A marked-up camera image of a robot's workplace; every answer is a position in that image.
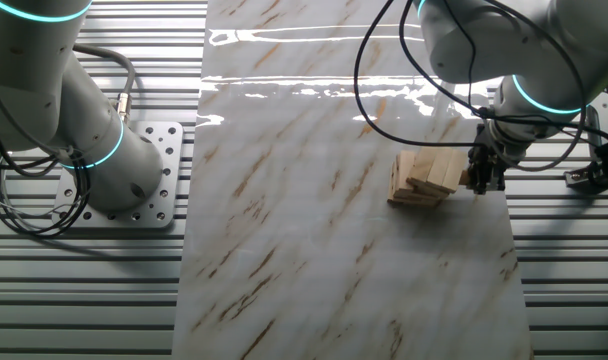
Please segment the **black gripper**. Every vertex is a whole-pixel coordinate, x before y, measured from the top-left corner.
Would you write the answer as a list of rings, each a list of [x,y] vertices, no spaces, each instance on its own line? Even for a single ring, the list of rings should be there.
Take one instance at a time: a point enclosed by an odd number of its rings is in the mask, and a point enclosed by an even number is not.
[[[503,146],[493,137],[487,125],[478,124],[475,146],[469,150],[469,180],[466,188],[477,195],[505,190],[505,170],[510,164],[502,159]]]

